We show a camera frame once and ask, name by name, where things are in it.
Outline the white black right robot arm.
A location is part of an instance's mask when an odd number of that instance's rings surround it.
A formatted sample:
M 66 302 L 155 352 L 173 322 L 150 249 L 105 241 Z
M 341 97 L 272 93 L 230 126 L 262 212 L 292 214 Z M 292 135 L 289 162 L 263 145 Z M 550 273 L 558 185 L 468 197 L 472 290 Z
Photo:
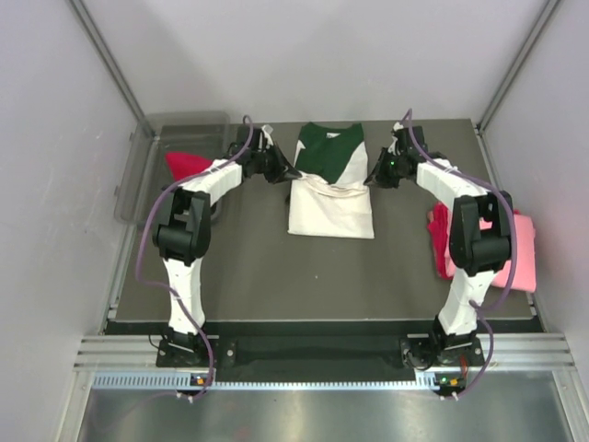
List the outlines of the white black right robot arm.
M 514 214 L 511 196 L 468 178 L 438 152 L 428 153 L 420 126 L 397 124 L 392 145 L 383 147 L 364 184 L 397 189 L 411 180 L 451 214 L 448 249 L 456 270 L 429 342 L 443 365 L 459 358 L 477 329 L 481 306 L 495 275 L 512 259 Z

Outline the white and green t-shirt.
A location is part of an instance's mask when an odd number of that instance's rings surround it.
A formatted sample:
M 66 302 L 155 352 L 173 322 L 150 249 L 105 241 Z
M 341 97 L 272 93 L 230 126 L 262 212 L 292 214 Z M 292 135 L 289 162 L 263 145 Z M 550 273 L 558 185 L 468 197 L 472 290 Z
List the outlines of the white and green t-shirt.
M 305 124 L 298 135 L 287 232 L 291 235 L 375 237 L 370 191 L 364 184 L 368 155 L 360 123 L 345 128 Z

